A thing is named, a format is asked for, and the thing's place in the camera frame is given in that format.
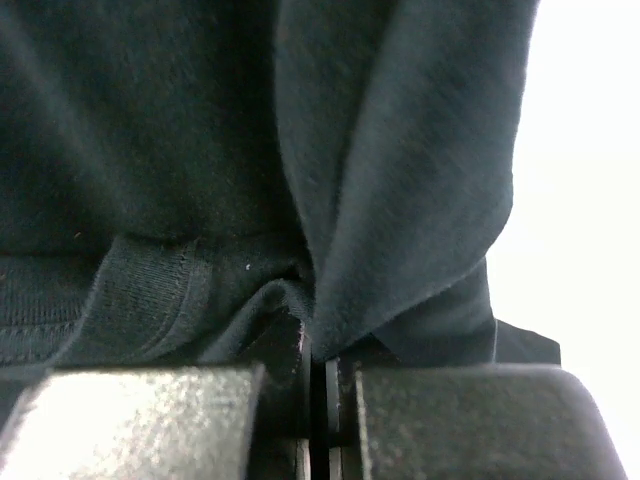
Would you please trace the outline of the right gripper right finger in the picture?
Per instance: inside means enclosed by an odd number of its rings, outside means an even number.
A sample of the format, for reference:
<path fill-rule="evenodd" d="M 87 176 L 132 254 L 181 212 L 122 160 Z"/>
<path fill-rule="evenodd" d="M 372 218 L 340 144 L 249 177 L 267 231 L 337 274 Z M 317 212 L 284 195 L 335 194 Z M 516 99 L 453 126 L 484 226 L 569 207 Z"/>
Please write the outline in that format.
<path fill-rule="evenodd" d="M 326 366 L 334 479 L 622 479 L 600 411 L 559 344 L 500 323 L 497 360 L 404 367 L 368 339 Z"/>

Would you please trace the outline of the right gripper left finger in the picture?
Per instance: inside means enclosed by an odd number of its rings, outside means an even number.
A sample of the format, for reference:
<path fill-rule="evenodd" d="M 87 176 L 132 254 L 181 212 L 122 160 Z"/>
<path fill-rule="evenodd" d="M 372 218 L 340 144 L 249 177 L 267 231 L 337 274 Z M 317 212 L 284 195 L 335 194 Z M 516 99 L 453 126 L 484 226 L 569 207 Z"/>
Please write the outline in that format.
<path fill-rule="evenodd" d="M 236 364 L 58 371 L 1 434 L 5 479 L 307 479 L 310 356 L 275 320 Z"/>

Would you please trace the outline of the black t shirt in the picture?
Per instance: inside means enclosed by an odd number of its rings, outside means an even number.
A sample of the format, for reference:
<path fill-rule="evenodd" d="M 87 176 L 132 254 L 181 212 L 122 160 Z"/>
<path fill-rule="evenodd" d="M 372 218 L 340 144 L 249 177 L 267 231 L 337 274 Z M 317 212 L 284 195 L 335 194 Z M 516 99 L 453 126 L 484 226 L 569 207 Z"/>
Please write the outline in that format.
<path fill-rule="evenodd" d="M 534 1 L 5 1 L 1 364 L 495 357 Z"/>

